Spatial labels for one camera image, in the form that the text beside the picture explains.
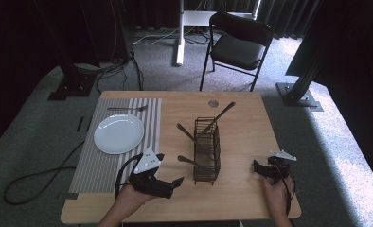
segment gray placemat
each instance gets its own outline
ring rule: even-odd
[[[136,154],[151,147],[155,153],[159,150],[161,98],[101,98],[98,100],[90,130],[86,135],[80,160],[69,193],[112,193],[115,190],[115,179],[122,165]],[[148,104],[143,112],[135,110],[107,111],[109,107],[140,107]],[[114,114],[133,114],[145,126],[145,134],[136,148],[123,154],[107,154],[95,145],[94,134],[98,124]],[[131,162],[124,170],[122,183],[131,173],[135,162]]]

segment black chair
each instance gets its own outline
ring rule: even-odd
[[[215,65],[219,65],[253,76],[254,81],[250,90],[252,92],[272,42],[273,31],[261,22],[223,12],[217,12],[211,16],[209,26],[210,43],[204,60],[204,71],[199,91],[202,91],[204,86],[204,75],[210,55],[213,72]],[[215,44],[213,41],[214,28],[224,33]]]

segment white plate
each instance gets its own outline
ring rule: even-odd
[[[95,130],[95,144],[109,154],[120,154],[135,148],[145,129],[142,121],[132,114],[120,113],[104,119]]]

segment hand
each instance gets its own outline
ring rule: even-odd
[[[291,226],[286,214],[288,194],[286,187],[282,181],[279,181],[275,185],[270,184],[271,179],[267,179],[261,176],[264,197],[269,208],[270,215],[275,221],[275,226]],[[284,179],[289,192],[293,192],[293,179],[290,177]]]
[[[145,202],[154,199],[155,197],[149,194],[143,194],[135,189],[130,184],[125,184],[119,191],[113,206],[98,224],[99,227],[117,227],[119,223],[137,211]]]

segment spoon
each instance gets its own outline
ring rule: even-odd
[[[186,128],[184,128],[184,126],[183,125],[181,125],[181,124],[177,124],[177,128],[180,130],[180,131],[182,131],[185,135],[187,135],[187,137],[189,137],[189,139],[190,140],[192,140],[193,141],[193,143],[195,143],[199,148],[203,148],[202,147],[202,145],[200,145],[199,143],[198,143],[198,141],[189,133],[189,131],[187,131],[187,129]]]
[[[194,161],[192,161],[192,160],[190,160],[187,157],[184,157],[182,155],[178,155],[178,161],[193,164],[194,166],[197,166],[197,167],[203,167],[203,166],[197,164],[196,162],[194,162]]]
[[[228,104],[228,106],[225,107],[224,110],[222,110],[222,112],[220,112],[219,115],[217,115],[217,116],[212,120],[212,122],[210,122],[210,124],[209,124],[206,128],[204,128],[204,130],[203,130],[199,135],[196,136],[196,140],[199,139],[199,138],[201,138],[201,136],[203,136],[205,133],[207,133],[207,132],[210,130],[210,128],[212,127],[212,125],[213,125],[217,120],[219,120],[219,118],[220,118],[224,113],[226,113],[228,110],[230,110],[230,109],[231,109],[233,106],[235,106],[235,105],[236,105],[236,102],[235,102],[235,101],[233,101],[233,102],[231,102],[230,104]]]

